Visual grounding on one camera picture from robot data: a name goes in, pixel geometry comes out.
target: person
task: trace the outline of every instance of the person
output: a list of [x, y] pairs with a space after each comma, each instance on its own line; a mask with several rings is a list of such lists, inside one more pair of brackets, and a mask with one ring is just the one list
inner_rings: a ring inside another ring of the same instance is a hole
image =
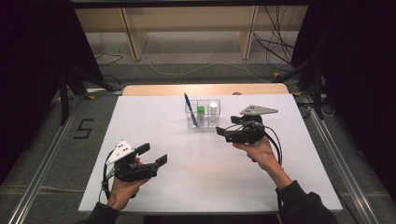
[[[275, 182], [276, 193], [282, 202], [279, 215], [283, 224], [338, 223], [334, 214], [323, 205], [316, 193], [305, 193], [298, 181], [291, 180], [286, 174], [282, 166], [277, 162], [267, 137], [264, 136], [264, 138], [253, 145], [233, 143], [233, 146], [246, 151], [247, 156], [256, 161], [260, 168]], [[139, 187], [147, 181], [149, 180], [125, 183], [115, 178], [107, 206], [98, 203], [90, 217], [78, 224], [115, 223], [120, 210], [126, 206], [131, 196], [139, 191]]]

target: blue pen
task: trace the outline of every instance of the blue pen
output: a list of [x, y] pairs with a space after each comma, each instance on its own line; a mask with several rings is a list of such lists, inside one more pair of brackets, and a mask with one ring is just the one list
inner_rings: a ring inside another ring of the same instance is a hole
[[192, 112], [190, 100], [189, 100], [189, 97], [187, 96], [186, 92], [184, 92], [184, 99], [186, 99], [186, 104], [187, 104], [187, 106], [189, 107], [189, 110], [190, 110], [190, 112], [191, 112], [192, 123], [194, 123], [194, 125], [195, 125], [196, 127], [198, 127], [197, 120], [195, 119], [194, 113]]

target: black sleeve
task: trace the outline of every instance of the black sleeve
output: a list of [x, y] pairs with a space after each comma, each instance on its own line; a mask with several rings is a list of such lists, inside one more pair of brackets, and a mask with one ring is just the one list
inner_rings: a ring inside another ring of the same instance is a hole
[[320, 197], [310, 192], [306, 194], [297, 181], [282, 190], [276, 190], [283, 202], [279, 214], [284, 224], [292, 223], [338, 223], [334, 214], [327, 209]]
[[90, 217], [76, 224], [115, 224], [119, 215], [120, 213], [117, 210], [106, 207], [104, 204], [97, 203]]

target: clear plastic container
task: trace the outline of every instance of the clear plastic container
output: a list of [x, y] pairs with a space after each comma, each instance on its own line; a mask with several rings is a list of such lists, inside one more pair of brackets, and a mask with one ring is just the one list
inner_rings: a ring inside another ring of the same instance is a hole
[[187, 118], [187, 128], [215, 128], [219, 125], [220, 100], [190, 100], [192, 114], [187, 104], [184, 105]]

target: white tabletop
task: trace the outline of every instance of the white tabletop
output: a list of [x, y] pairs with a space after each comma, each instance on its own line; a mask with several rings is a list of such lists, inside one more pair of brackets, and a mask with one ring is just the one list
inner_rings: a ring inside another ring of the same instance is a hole
[[[290, 94], [191, 97], [200, 99], [221, 101], [222, 128], [232, 125], [230, 116], [240, 116], [240, 110], [248, 105], [278, 109], [278, 113], [262, 115], [262, 119], [279, 137], [286, 172], [305, 192], [320, 195], [330, 210], [342, 209]], [[143, 163], [168, 155], [168, 163], [160, 168], [158, 176], [140, 188], [124, 212], [176, 215], [277, 211], [276, 185], [268, 174], [244, 151], [226, 143], [215, 129], [188, 129], [184, 104], [182, 95], [119, 98], [79, 211], [94, 208], [106, 156], [121, 139], [133, 147], [150, 143], [151, 150], [140, 157]], [[106, 202], [104, 193], [101, 202]]]

